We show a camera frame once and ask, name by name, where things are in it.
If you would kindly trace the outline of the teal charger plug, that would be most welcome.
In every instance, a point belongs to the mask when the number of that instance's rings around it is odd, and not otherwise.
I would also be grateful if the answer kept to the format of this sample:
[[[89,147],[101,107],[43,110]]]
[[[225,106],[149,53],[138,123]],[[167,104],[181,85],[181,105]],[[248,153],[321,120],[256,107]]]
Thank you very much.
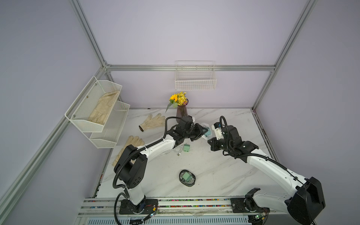
[[[204,136],[205,137],[210,137],[212,135],[211,129],[209,127],[205,127],[204,129]]]

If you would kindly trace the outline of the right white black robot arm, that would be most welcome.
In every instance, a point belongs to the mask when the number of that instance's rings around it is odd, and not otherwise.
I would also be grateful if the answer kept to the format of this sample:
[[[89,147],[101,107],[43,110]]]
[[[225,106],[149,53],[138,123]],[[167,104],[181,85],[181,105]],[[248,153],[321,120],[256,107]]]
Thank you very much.
[[[211,126],[215,137],[208,140],[211,151],[222,151],[224,156],[241,159],[262,171],[275,181],[284,193],[267,194],[260,188],[253,188],[245,195],[245,209],[255,212],[259,208],[269,208],[287,212],[302,225],[315,224],[316,217],[325,208],[322,185],[314,177],[306,178],[289,170],[269,157],[257,145],[244,141],[237,128],[229,126],[224,116]]]

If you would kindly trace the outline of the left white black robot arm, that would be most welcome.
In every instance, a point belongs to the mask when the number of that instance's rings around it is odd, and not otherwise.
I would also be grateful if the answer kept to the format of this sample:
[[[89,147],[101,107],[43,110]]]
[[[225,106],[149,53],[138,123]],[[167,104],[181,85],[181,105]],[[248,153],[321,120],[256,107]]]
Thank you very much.
[[[117,195],[113,208],[114,219],[118,225],[121,222],[117,215],[120,212],[117,210],[117,203],[121,196],[125,198],[123,202],[130,207],[134,214],[142,213],[148,206],[146,196],[139,187],[145,175],[148,159],[176,148],[186,139],[190,139],[192,142],[196,141],[210,131],[209,126],[203,126],[194,121],[192,116],[167,117],[164,135],[161,138],[139,147],[130,144],[125,148],[114,166],[115,177],[112,182],[114,189],[124,190]]]

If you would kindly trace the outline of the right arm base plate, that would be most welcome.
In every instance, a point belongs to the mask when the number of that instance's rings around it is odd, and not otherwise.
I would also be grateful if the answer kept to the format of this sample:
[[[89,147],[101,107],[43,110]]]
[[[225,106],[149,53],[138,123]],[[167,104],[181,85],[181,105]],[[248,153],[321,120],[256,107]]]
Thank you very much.
[[[230,202],[233,213],[270,212],[269,208],[263,208],[258,206],[253,198],[246,198],[246,197],[231,198]]]

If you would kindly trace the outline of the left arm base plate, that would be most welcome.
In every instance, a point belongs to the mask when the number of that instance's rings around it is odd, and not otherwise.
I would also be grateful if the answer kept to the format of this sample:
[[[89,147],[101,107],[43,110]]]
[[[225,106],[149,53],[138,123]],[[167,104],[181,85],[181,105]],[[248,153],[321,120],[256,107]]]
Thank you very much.
[[[123,199],[121,201],[119,214],[131,215],[131,214],[151,214],[158,208],[158,199],[145,199],[138,205],[133,204],[130,200]]]

